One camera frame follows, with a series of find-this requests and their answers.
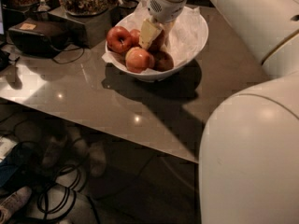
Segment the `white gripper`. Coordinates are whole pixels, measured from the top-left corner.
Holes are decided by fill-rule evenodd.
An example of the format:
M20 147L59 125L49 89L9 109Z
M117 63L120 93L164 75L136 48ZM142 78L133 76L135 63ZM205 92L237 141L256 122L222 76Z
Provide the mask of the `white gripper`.
M175 19L179 16L187 0L147 0L148 12L153 19L144 19L142 22L139 45L146 50L152 41L164 28L164 44L169 45L169 35L175 25Z

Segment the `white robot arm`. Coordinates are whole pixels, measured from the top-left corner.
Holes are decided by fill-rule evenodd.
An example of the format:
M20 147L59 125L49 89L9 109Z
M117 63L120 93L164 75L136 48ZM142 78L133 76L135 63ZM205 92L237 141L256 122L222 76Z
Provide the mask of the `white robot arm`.
M206 123L201 224L299 224L299 0L210 1L270 79Z

